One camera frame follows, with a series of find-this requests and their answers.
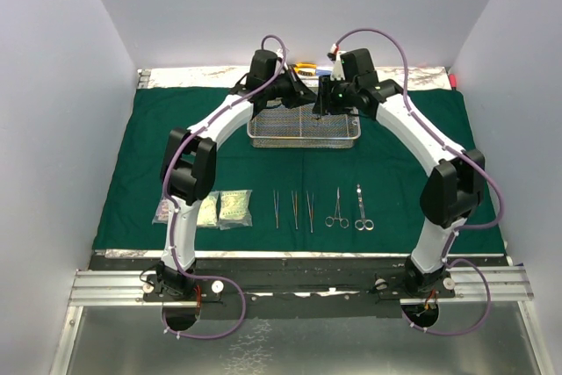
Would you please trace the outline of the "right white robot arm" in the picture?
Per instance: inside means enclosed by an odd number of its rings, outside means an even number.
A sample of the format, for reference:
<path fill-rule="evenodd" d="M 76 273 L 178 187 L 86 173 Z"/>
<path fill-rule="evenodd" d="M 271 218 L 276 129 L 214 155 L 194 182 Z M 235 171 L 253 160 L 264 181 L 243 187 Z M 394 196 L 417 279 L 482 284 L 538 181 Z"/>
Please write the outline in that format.
<path fill-rule="evenodd" d="M 443 278 L 459 229 L 483 201 L 485 158 L 444 135 L 414 106 L 407 86 L 380 80 L 368 49 L 343 52 L 332 46 L 329 75 L 320 76 L 313 107 L 318 115 L 357 110 L 393 133 L 427 175 L 420 196 L 424 221 L 418 242 L 405 262 L 403 285 L 422 297 Z"/>

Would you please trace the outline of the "dark green surgical cloth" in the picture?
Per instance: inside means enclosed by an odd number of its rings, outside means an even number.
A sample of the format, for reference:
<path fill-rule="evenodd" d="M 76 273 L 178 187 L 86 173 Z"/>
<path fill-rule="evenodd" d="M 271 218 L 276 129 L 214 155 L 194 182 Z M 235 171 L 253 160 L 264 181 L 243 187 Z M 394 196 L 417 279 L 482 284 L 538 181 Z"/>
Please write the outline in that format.
<path fill-rule="evenodd" d="M 138 90 L 104 204 L 95 249 L 162 249 L 164 224 L 152 219 L 160 201 L 160 170 L 169 133 L 198 123 L 225 99 L 221 88 Z M 402 253 L 413 250 L 424 216 L 419 197 L 426 175 L 402 143 L 378 123 L 361 120 L 361 136 L 349 149 L 254 148 L 245 129 L 220 148 L 214 187 L 252 190 L 251 227 L 200 228 L 199 251 L 312 251 Z M 372 231 L 354 227 L 359 218 L 357 184 L 363 190 Z M 325 225 L 341 191 L 348 228 Z M 279 191 L 276 229 L 273 190 Z M 295 230 L 291 191 L 298 192 Z M 314 231 L 309 228 L 306 192 L 314 194 Z"/>

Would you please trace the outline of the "steel tweezers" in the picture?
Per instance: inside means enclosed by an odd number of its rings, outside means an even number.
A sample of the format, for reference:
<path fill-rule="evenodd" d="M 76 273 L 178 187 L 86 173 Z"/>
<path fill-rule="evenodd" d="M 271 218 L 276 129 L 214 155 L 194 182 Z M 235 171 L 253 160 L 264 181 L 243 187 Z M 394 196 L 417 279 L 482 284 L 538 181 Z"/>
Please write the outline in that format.
<path fill-rule="evenodd" d="M 295 230 L 299 229 L 299 198 L 297 191 L 291 191 L 292 197 L 292 213 L 294 219 Z"/>
<path fill-rule="evenodd" d="M 279 200 L 280 200 L 279 191 L 273 190 L 273 205 L 274 205 L 276 229 L 279 229 L 280 226 L 280 201 Z"/>
<path fill-rule="evenodd" d="M 307 214 L 309 221 L 310 233 L 314 231 L 314 194 L 306 192 Z"/>

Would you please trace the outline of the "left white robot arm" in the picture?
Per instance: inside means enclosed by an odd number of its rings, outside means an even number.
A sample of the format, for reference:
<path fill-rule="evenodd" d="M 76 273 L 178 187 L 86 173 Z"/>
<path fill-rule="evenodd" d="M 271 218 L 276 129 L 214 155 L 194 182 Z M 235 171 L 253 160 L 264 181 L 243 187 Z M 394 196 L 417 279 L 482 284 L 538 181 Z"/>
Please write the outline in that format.
<path fill-rule="evenodd" d="M 186 129 L 169 134 L 162 162 L 162 196 L 169 208 L 167 237 L 156 279 L 171 298 L 188 298 L 195 277 L 188 273 L 196 261 L 194 243 L 198 212 L 214 186 L 221 145 L 246 125 L 270 101 L 290 108 L 311 104 L 316 94 L 270 50 L 258 49 L 249 72 L 209 115 Z"/>

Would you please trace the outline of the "steel forceps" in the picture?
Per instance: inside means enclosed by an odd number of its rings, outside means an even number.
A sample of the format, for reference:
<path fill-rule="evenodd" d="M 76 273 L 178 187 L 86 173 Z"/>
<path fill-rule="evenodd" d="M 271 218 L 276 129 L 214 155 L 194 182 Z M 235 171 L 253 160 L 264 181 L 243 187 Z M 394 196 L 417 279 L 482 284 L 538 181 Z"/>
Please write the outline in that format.
<path fill-rule="evenodd" d="M 331 216 L 327 216 L 325 219 L 325 225 L 327 227 L 333 227 L 336 223 L 339 224 L 340 228 L 348 228 L 349 220 L 343 218 L 341 209 L 341 191 L 340 188 L 336 189 L 336 200 L 335 200 L 335 210 Z"/>

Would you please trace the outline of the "green packet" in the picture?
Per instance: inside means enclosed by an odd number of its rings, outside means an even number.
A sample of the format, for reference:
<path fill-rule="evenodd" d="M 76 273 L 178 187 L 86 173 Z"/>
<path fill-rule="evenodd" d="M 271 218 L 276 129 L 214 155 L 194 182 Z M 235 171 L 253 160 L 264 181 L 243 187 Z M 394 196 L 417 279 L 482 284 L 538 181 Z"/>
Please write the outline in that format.
<path fill-rule="evenodd" d="M 252 190 L 222 191 L 220 193 L 219 228 L 251 227 L 249 202 Z"/>

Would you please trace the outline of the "pink instrument packet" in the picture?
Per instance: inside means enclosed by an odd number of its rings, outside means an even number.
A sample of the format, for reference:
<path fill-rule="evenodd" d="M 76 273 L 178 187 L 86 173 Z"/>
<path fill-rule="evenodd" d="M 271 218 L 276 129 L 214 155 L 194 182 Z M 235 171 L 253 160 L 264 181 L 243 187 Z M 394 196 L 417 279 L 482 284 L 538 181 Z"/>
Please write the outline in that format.
<path fill-rule="evenodd" d="M 167 224 L 169 219 L 169 204 L 166 198 L 162 198 L 155 210 L 152 219 L 153 224 Z"/>

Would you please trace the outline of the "steel surgical scissors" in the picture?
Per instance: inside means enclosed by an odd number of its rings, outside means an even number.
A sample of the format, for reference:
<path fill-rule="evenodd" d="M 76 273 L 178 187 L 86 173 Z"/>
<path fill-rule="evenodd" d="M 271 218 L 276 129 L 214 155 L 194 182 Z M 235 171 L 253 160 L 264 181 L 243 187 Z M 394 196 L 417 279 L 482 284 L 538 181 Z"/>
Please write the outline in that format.
<path fill-rule="evenodd" d="M 363 190 L 360 184 L 357 184 L 357 202 L 358 202 L 359 218 L 354 223 L 355 229 L 358 231 L 372 231 L 375 225 L 372 220 L 366 217 Z"/>

